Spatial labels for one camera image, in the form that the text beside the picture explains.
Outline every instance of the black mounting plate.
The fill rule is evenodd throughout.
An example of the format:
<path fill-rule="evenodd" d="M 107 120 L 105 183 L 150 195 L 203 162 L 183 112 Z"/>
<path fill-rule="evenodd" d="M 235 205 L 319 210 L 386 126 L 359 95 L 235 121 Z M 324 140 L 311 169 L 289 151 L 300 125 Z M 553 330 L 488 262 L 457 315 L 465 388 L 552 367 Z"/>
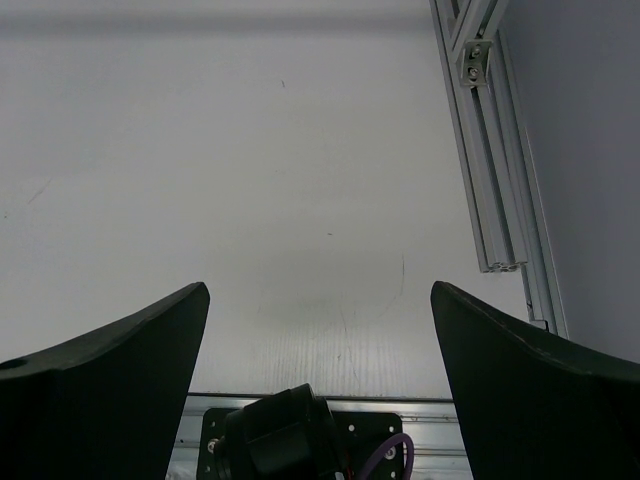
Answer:
<path fill-rule="evenodd" d="M 222 438 L 225 434 L 225 417 L 233 412 L 228 408 L 211 408 L 202 419 L 200 449 L 198 455 L 199 480 L 213 478 L 211 464 L 213 456 L 209 453 L 209 441 Z M 402 432 L 402 420 L 395 413 L 371 412 L 332 412 L 338 427 L 342 443 L 347 449 L 352 477 L 358 474 L 369 456 L 387 438 Z M 389 480 L 402 478 L 404 469 L 404 450 L 402 445 L 396 446 L 395 456 L 383 459 L 369 477 L 372 480 Z"/>

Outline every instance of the bolt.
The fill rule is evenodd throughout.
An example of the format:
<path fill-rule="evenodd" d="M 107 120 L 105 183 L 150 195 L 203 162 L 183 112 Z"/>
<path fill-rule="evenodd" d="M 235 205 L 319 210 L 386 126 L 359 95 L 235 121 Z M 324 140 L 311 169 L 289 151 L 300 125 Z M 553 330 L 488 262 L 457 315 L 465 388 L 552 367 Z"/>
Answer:
<path fill-rule="evenodd" d="M 209 443 L 207 443 L 207 450 L 209 451 L 209 453 L 213 453 L 213 449 L 216 447 L 217 442 L 217 438 L 212 438 L 211 440 L 209 440 Z"/>
<path fill-rule="evenodd" d="M 387 460 L 393 460 L 396 458 L 396 447 L 391 447 L 391 450 L 384 454 L 384 458 Z"/>

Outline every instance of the white board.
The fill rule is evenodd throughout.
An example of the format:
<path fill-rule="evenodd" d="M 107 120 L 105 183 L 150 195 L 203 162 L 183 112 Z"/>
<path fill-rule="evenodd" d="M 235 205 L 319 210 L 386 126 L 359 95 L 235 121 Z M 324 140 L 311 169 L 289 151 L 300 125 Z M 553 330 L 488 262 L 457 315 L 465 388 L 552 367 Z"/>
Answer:
<path fill-rule="evenodd" d="M 429 10 L 407 6 L 420 28 L 0 35 L 0 360 L 203 280 L 192 391 L 448 397 L 433 282 L 525 299 L 478 271 Z"/>

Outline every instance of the screw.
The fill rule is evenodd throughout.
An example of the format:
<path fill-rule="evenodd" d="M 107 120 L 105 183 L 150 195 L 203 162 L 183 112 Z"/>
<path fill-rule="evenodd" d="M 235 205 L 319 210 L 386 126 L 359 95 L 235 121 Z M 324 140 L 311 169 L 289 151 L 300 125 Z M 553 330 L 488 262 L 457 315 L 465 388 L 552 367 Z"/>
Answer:
<path fill-rule="evenodd" d="M 207 450 L 209 451 L 209 453 L 213 453 L 213 449 L 216 447 L 217 441 L 217 438 L 212 438 L 211 440 L 209 440 L 209 443 L 207 443 Z"/>
<path fill-rule="evenodd" d="M 387 460 L 393 460 L 396 458 L 396 447 L 391 447 L 391 450 L 384 454 L 384 458 Z"/>

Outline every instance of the metal frame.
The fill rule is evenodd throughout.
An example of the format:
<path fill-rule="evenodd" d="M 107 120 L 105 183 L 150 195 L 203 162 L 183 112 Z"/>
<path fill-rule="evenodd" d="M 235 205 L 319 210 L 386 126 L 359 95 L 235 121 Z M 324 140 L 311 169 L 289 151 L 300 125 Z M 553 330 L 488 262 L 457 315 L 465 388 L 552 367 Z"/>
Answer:
<path fill-rule="evenodd" d="M 431 0 L 431 9 L 480 270 L 520 268 L 531 323 L 566 338 L 529 141 L 498 31 L 508 3 Z"/>
<path fill-rule="evenodd" d="M 167 478 L 195 478 L 202 417 L 209 408 L 242 408 L 258 397 L 189 395 L 184 407 Z M 471 480 L 456 410 L 452 402 L 329 399 L 332 411 L 391 412 L 416 447 L 415 480 Z"/>

